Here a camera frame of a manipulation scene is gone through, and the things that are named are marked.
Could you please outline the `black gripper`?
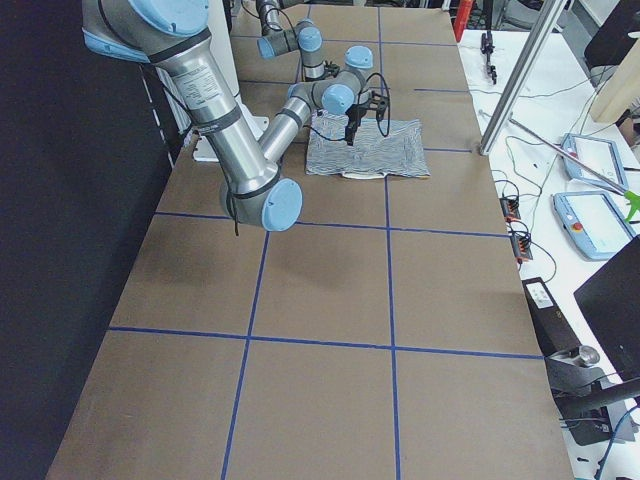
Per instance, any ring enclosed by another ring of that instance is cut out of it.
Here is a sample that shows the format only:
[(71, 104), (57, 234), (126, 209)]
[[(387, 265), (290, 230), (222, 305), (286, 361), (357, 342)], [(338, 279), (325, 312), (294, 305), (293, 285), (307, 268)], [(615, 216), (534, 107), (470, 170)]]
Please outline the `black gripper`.
[(354, 145), (355, 135), (361, 125), (362, 118), (366, 115), (366, 107), (359, 104), (352, 105), (347, 111), (347, 124), (344, 130), (345, 141), (349, 146)]

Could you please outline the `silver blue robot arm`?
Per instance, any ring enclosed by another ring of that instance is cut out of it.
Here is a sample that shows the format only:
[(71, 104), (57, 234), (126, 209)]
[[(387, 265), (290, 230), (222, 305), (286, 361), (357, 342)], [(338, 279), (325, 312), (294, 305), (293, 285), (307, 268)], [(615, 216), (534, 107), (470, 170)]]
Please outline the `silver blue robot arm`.
[(277, 17), (289, 1), (259, 1), (263, 28), (260, 54), (274, 58), (285, 52), (301, 55), (304, 80), (290, 87), (288, 98), (261, 136), (255, 136), (242, 106), (211, 50), (210, 15), (219, 1), (85, 1), (83, 34), (93, 52), (166, 71), (182, 96), (187, 114), (206, 137), (219, 161), (225, 182), (224, 211), (237, 223), (266, 231), (284, 231), (298, 219), (303, 194), (282, 176), (279, 161), (312, 114), (320, 109), (348, 115), (346, 141), (351, 143), (362, 115), (374, 103), (368, 86), (373, 54), (365, 46), (345, 53), (345, 64), (326, 71), (322, 35), (308, 19), (289, 29)]
[(289, 21), (286, 10), (303, 1), (256, 1), (256, 13), (262, 36), (257, 40), (263, 59), (297, 52), (301, 58), (302, 79), (317, 81), (326, 78), (327, 66), (323, 52), (323, 38), (319, 28), (309, 18), (296, 24)]

